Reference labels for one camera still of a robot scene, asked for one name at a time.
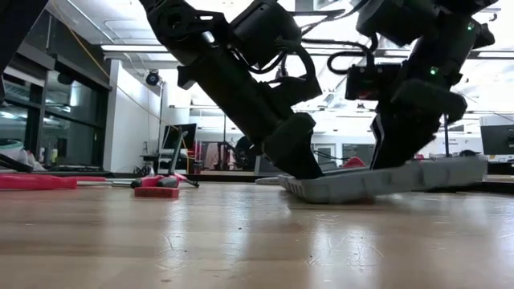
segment wooden floor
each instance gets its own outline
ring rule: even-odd
[[[279,187],[2,192],[0,288],[514,288],[514,197],[310,206]]]

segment fluorescent light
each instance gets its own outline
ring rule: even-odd
[[[106,52],[167,52],[162,45],[102,45]]]
[[[479,58],[514,59],[514,52],[512,52],[512,51],[494,51],[494,52],[481,51],[479,53],[478,57]]]
[[[386,50],[384,51],[384,55],[387,55],[387,56],[409,56],[410,55],[410,51],[407,51],[407,50]]]
[[[218,105],[190,105],[189,107],[184,108],[191,108],[191,109],[219,109]]]
[[[309,48],[306,47],[305,50],[309,54],[320,54],[320,55],[332,55],[336,52],[343,51],[341,48],[335,48],[335,49],[326,49],[326,48]],[[344,51],[360,51],[358,49],[344,49]]]
[[[2,116],[3,118],[6,118],[8,120],[13,120],[16,118],[16,116],[12,113],[9,113],[9,112],[0,112],[0,116]]]

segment computer screen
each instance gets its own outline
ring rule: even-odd
[[[480,127],[484,155],[514,154],[514,125]]]
[[[192,149],[194,147],[194,136],[196,134],[196,124],[177,124],[174,125],[176,128],[181,128],[183,132],[187,132],[187,136],[184,137],[186,147]],[[178,130],[171,128],[166,125],[164,130],[164,144],[163,149],[175,149],[177,147]]]

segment wall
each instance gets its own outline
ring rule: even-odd
[[[121,90],[157,116],[161,110],[161,97],[134,79],[123,69],[119,60],[112,61],[111,79],[113,89],[108,100],[104,168],[117,173],[131,173],[134,165],[142,165],[140,155],[144,153],[144,142],[149,142],[149,153],[157,150],[159,120],[150,116]]]
[[[483,153],[482,137],[479,133],[468,134],[462,132],[450,132],[448,135],[450,153],[459,153],[464,149],[470,149],[474,152]],[[446,153],[446,142],[444,134],[439,133],[437,138],[429,143],[420,153],[425,156],[428,154]]]

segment ceiling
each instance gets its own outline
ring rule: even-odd
[[[59,8],[56,12],[53,5],[48,10],[58,18],[70,25],[76,32],[93,44],[132,44],[132,45],[158,45],[158,41],[145,19],[145,12],[137,0],[53,0]],[[188,0],[189,4],[197,9],[214,10],[225,13],[230,21],[240,13],[251,0]],[[295,0],[279,0],[288,10],[294,9]],[[489,22],[496,13],[497,19],[489,22],[491,31],[496,36],[496,44],[485,48],[488,51],[511,51],[514,49],[512,32],[508,29],[514,24],[511,15],[514,15],[514,2],[500,1],[488,12],[477,14],[475,18],[480,22]],[[348,0],[334,1],[324,10],[350,8]],[[296,18],[301,25],[316,21],[315,18]],[[366,43],[368,39],[359,35],[354,27],[357,16],[342,19],[338,22],[325,23],[317,27],[308,36],[318,39],[352,40]],[[381,48],[396,49],[388,41],[381,41]],[[112,57],[123,59],[124,66],[132,67],[133,74],[140,75],[148,69],[174,69],[177,65],[174,57],[168,53],[113,53]],[[316,71],[324,95],[304,104],[298,108],[310,109],[318,107],[336,109],[355,109],[355,102],[344,100],[345,77],[334,75],[326,68],[327,56],[313,56]],[[361,59],[341,58],[335,63],[335,67],[347,67],[352,63],[359,63]],[[401,62],[402,59],[378,59],[377,61]],[[301,75],[303,66],[296,57],[288,58],[288,70],[293,75]],[[468,60],[462,70],[464,81],[455,87],[456,91],[468,96],[469,108],[472,110],[509,110],[514,111],[514,100],[509,93],[514,88],[514,59],[504,60]],[[255,75],[257,80],[273,79],[275,71],[268,75]],[[191,89],[195,104],[213,104],[210,98],[196,86]],[[366,108],[373,108],[375,104],[365,104]]]

